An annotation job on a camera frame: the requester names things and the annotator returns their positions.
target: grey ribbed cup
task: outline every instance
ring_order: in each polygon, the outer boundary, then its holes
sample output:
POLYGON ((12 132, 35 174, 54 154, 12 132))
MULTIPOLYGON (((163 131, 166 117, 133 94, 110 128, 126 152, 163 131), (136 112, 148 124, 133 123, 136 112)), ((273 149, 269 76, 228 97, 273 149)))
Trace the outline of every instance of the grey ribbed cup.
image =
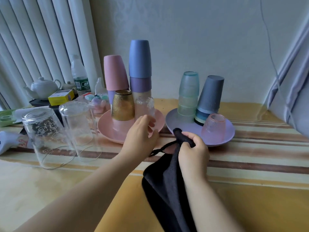
POLYGON ((220 107, 224 78, 222 76, 208 76, 197 109, 203 113, 217 113, 220 107))

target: wire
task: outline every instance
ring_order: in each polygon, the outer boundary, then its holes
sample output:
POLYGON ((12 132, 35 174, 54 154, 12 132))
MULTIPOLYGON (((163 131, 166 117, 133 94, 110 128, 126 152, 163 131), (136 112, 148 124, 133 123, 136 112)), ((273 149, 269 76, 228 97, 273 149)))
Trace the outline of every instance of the wire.
POLYGON ((267 27, 267 24, 266 24, 265 19, 264 19, 262 0, 260 0, 260 10, 261 10, 262 20, 263 20, 263 23, 264 23, 264 26, 265 26, 266 32, 267 32, 268 48, 269 48, 270 60, 271 60, 272 66, 273 66, 273 68, 274 68, 274 70, 275 70, 275 72, 276 72, 276 82, 277 82, 277 86, 278 86, 278 92, 279 92, 280 95, 281 95, 281 98, 282 98, 282 100, 283 100, 283 102, 284 102, 284 105, 285 105, 286 108, 288 109, 288 112, 289 112, 289 115, 290 115, 290 118, 291 118, 291 121, 292 121, 292 126, 293 126, 294 129, 296 129, 296 123, 294 122, 294 119, 293 119, 293 116, 292 116, 292 111, 291 111, 291 109, 289 108, 288 104, 286 103, 286 100, 284 99, 283 94, 281 93, 278 71, 277 71, 277 69, 276 69, 275 63, 274 63, 273 58, 272 58, 269 31, 268 31, 268 27, 267 27))

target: white wall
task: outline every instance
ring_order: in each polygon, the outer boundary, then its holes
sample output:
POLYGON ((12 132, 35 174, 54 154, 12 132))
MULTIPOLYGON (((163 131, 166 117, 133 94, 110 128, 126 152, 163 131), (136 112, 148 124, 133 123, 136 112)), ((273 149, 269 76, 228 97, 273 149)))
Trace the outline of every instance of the white wall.
MULTIPOLYGON (((272 53, 280 69, 309 0, 262 0, 272 53)), ((222 101, 263 103, 273 81, 260 0, 90 0, 101 64, 120 54, 128 71, 131 39, 147 39, 152 94, 178 98, 183 72, 225 77, 222 101)))

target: yellow box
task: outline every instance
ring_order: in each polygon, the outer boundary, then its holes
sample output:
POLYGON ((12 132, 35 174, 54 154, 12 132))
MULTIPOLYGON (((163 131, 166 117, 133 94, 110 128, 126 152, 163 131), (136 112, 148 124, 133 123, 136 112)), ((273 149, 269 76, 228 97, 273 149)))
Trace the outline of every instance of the yellow box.
POLYGON ((74 98, 74 91, 70 90, 58 90, 48 97, 48 101, 51 106, 57 106, 64 104, 68 101, 72 101, 74 98))

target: black towel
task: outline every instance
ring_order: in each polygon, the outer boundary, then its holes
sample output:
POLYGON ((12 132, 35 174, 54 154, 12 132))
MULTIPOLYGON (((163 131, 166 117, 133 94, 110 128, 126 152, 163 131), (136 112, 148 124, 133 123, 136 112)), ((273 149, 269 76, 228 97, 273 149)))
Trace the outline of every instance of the black towel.
POLYGON ((147 200, 165 232, 196 232, 178 162, 181 144, 188 142, 191 148, 195 144, 181 132, 179 128, 174 129, 176 141, 151 153, 151 156, 164 153, 165 148, 177 143, 173 155, 164 154, 145 169, 141 182, 147 200))

